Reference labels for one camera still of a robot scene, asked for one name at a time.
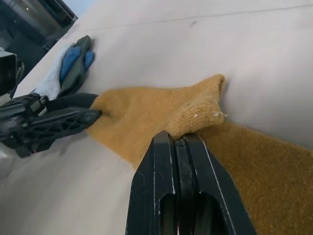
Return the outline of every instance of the beige table surface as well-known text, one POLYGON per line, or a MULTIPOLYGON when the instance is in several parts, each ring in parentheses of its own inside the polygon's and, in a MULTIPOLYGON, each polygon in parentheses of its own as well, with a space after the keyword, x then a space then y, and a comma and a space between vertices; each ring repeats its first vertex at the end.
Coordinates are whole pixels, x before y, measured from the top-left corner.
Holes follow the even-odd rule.
MULTIPOLYGON (((81 92, 228 79, 228 118, 313 148, 313 0, 98 0, 19 85, 90 35, 81 92)), ((23 160, 0 187, 1 235, 122 235, 134 171, 86 133, 23 160)))

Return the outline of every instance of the white tabletop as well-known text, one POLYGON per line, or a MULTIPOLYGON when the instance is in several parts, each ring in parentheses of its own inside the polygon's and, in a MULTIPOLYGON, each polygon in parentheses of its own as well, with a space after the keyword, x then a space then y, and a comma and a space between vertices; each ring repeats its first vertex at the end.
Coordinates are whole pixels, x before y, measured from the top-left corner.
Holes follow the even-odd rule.
MULTIPOLYGON (((90 35, 81 92, 177 87, 222 73, 228 118, 313 148, 313 0, 98 0, 19 85, 90 35)), ((134 170, 86 133, 25 160, 1 187, 1 235, 122 235, 134 170)))

